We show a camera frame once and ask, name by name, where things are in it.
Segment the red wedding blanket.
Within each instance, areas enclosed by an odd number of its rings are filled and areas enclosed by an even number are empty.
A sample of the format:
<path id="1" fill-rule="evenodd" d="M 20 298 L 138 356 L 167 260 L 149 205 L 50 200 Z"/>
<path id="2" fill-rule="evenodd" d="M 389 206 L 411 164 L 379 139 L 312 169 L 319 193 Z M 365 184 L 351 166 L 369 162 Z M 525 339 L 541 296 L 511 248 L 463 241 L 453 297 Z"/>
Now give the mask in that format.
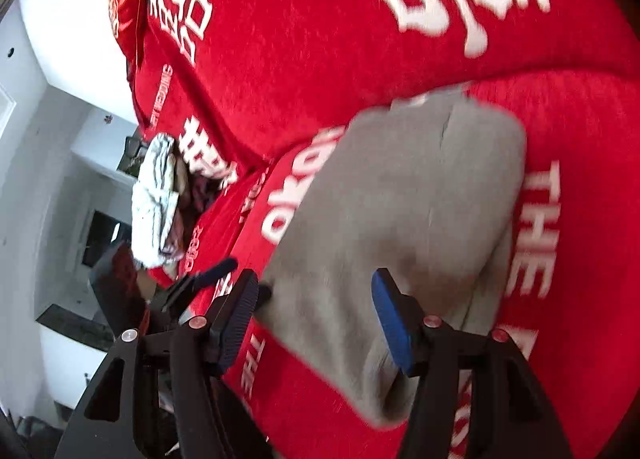
<path id="1" fill-rule="evenodd" d="M 590 69 L 515 73 L 466 95 L 527 135 L 498 320 L 592 458 L 639 387 L 639 80 Z M 374 427 L 252 323 L 226 376 L 288 458 L 391 458 L 404 426 Z"/>

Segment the grey knit sweater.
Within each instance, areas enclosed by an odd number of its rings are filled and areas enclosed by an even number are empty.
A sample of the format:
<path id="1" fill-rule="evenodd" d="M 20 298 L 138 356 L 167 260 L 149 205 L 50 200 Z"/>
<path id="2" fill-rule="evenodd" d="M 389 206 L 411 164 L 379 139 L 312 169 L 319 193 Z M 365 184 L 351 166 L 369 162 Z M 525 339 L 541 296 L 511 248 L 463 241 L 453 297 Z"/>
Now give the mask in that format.
<path id="1" fill-rule="evenodd" d="M 509 274 L 526 135 L 514 116 L 460 93 L 363 111 L 314 176 L 262 277 L 272 335 L 385 427 L 408 416 L 371 295 L 385 268 L 425 312 L 484 335 Z"/>

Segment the white striped cloth pile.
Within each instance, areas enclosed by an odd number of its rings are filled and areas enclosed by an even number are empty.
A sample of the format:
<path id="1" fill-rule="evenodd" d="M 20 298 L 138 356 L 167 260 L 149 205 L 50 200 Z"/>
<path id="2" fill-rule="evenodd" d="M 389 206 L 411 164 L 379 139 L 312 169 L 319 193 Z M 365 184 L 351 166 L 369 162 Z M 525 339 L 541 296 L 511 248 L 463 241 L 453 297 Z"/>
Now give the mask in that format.
<path id="1" fill-rule="evenodd" d="M 174 147 L 174 138 L 157 134 L 132 187 L 131 251 L 146 268 L 178 263 L 184 255 Z"/>

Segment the red wedding pillow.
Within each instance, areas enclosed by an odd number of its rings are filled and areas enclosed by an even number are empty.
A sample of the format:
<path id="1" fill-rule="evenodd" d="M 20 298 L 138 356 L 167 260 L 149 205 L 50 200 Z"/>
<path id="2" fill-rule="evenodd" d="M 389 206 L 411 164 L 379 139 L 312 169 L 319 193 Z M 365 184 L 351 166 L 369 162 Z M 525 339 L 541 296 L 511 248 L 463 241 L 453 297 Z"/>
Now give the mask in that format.
<path id="1" fill-rule="evenodd" d="M 545 68 L 639 70 L 615 0 L 108 0 L 146 138 L 234 182 L 318 130 Z"/>

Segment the dark wall television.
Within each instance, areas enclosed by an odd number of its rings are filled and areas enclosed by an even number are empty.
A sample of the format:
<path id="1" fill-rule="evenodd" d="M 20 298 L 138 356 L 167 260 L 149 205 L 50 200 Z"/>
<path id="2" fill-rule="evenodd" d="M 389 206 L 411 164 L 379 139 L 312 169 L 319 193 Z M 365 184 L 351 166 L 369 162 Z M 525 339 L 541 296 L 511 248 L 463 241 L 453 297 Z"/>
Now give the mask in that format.
<path id="1" fill-rule="evenodd" d="M 130 240 L 130 224 L 100 211 L 94 211 L 84 252 L 82 252 L 81 264 L 91 268 L 96 265 L 96 262 L 113 243 Z"/>

